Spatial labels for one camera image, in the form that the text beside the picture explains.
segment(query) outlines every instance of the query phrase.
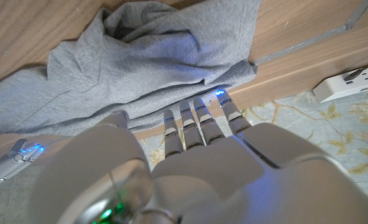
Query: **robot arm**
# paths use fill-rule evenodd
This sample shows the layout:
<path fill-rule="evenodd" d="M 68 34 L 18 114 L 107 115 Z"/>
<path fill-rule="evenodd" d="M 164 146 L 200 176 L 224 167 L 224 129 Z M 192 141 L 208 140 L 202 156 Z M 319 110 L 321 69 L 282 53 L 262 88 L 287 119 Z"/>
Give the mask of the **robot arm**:
<path fill-rule="evenodd" d="M 165 160 L 152 172 L 123 111 L 75 137 L 39 175 L 31 221 L 368 223 L 368 198 L 335 160 L 282 128 L 251 126 L 226 91 L 216 95 L 233 135 L 196 98 L 200 131 L 181 101 L 186 150 L 167 110 Z"/>

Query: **robotic finger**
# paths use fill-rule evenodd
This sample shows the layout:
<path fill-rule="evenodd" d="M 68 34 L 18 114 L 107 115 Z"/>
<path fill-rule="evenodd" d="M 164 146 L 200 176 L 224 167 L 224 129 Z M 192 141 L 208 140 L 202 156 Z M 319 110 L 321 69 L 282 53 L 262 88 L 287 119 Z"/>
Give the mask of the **robotic finger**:
<path fill-rule="evenodd" d="M 176 121 L 171 110 L 165 110 L 163 113 L 165 121 L 165 157 L 178 154 L 184 151 Z"/>
<path fill-rule="evenodd" d="M 241 131 L 251 127 L 251 124 L 247 122 L 247 120 L 242 116 L 241 112 L 239 112 L 234 102 L 232 102 L 232 99 L 228 95 L 227 91 L 218 90 L 216 95 L 220 103 L 220 107 L 223 109 L 224 115 L 226 115 L 228 125 L 233 134 L 236 135 Z"/>
<path fill-rule="evenodd" d="M 224 138 L 223 132 L 210 115 L 207 107 L 200 97 L 196 97 L 194 99 L 194 107 L 206 144 L 212 144 L 217 140 Z"/>
<path fill-rule="evenodd" d="M 198 125 L 195 123 L 190 105 L 186 100 L 180 101 L 180 113 L 182 115 L 186 149 L 190 150 L 192 147 L 195 146 L 204 146 L 201 133 L 198 129 Z"/>

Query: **wooden panel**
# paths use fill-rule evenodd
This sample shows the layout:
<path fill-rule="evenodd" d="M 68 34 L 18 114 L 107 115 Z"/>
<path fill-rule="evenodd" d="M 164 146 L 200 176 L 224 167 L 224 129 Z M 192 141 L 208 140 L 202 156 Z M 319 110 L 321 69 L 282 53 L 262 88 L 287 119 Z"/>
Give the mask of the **wooden panel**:
<path fill-rule="evenodd" d="M 249 61 L 346 23 L 362 0 L 262 1 Z"/>

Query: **silver metal part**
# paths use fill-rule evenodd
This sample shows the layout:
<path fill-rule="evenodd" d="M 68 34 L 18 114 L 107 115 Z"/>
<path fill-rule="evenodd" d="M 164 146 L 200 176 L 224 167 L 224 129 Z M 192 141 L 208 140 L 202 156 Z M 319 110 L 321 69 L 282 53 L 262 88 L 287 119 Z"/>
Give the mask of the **silver metal part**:
<path fill-rule="evenodd" d="M 180 101 L 180 113 L 182 115 L 185 147 L 187 150 L 195 146 L 204 146 L 198 125 L 195 123 L 190 105 L 186 100 Z"/>
<path fill-rule="evenodd" d="M 213 142 L 224 138 L 223 132 L 217 125 L 214 118 L 210 115 L 206 105 L 200 97 L 196 97 L 194 99 L 194 107 L 206 144 L 212 144 Z"/>
<path fill-rule="evenodd" d="M 145 209 L 139 212 L 132 222 L 132 224 L 177 224 L 175 218 L 168 210 L 164 209 Z"/>
<path fill-rule="evenodd" d="M 0 158 L 0 183 L 29 166 L 45 149 L 39 144 L 26 143 L 26 139 L 18 140 L 11 150 Z"/>
<path fill-rule="evenodd" d="M 237 134 L 246 128 L 251 127 L 251 124 L 242 116 L 231 97 L 225 90 L 218 90 L 216 92 L 220 107 L 224 111 L 224 115 L 228 120 L 228 125 L 233 134 Z"/>
<path fill-rule="evenodd" d="M 180 139 L 174 115 L 171 110 L 163 112 L 165 121 L 165 157 L 178 154 L 184 151 L 182 140 Z"/>

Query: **white power strip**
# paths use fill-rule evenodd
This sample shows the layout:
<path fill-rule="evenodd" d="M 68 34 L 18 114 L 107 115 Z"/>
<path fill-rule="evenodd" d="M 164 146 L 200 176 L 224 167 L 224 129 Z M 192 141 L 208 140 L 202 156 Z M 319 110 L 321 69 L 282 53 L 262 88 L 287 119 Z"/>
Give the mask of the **white power strip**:
<path fill-rule="evenodd" d="M 319 103 L 334 100 L 344 96 L 353 95 L 368 90 L 368 68 L 351 81 L 344 81 L 352 72 L 346 72 L 323 80 L 313 89 Z"/>

